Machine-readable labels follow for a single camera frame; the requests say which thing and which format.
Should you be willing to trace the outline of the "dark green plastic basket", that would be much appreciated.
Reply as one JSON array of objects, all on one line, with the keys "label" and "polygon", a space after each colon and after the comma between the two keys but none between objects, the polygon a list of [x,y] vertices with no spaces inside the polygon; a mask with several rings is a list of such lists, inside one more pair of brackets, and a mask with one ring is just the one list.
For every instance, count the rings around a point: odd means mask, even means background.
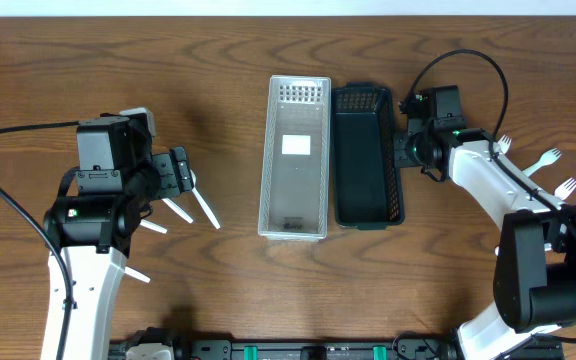
[{"label": "dark green plastic basket", "polygon": [[332,91],[332,168],[337,223],[384,230],[405,219],[400,171],[394,164],[392,93],[372,83]]}]

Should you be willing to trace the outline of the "white plastic fork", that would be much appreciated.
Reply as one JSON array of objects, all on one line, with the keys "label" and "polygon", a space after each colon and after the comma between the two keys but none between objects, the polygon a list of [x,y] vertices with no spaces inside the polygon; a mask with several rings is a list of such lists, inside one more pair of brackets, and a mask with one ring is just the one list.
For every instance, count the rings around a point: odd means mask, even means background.
[{"label": "white plastic fork", "polygon": [[562,155],[562,151],[552,148],[544,152],[540,158],[532,165],[523,170],[523,174],[530,177],[543,167],[554,164]]},{"label": "white plastic fork", "polygon": [[503,135],[499,140],[498,140],[498,145],[499,145],[499,150],[503,153],[506,154],[511,146],[512,143],[512,138],[507,136],[507,135]]},{"label": "white plastic fork", "polygon": [[568,178],[560,184],[554,191],[554,196],[560,200],[566,200],[576,189],[576,179]]}]

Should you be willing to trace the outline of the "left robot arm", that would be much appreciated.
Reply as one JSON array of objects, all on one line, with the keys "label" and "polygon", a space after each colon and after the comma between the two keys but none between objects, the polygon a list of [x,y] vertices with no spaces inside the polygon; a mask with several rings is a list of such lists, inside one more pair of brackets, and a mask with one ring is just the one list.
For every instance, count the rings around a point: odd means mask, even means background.
[{"label": "left robot arm", "polygon": [[152,152],[145,108],[104,114],[77,127],[79,165],[62,178],[44,216],[51,294],[41,356],[104,359],[132,234],[153,201],[191,190],[184,148]]}]

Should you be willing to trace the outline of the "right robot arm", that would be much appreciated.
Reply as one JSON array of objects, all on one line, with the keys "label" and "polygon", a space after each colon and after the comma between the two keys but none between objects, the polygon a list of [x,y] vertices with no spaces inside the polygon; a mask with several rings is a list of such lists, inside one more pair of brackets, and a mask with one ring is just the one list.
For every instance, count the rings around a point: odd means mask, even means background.
[{"label": "right robot arm", "polygon": [[500,230],[494,301],[457,328],[457,356],[504,359],[564,342],[557,330],[576,325],[576,205],[531,181],[482,129],[397,135],[394,163],[438,170],[437,181],[467,191]]}]

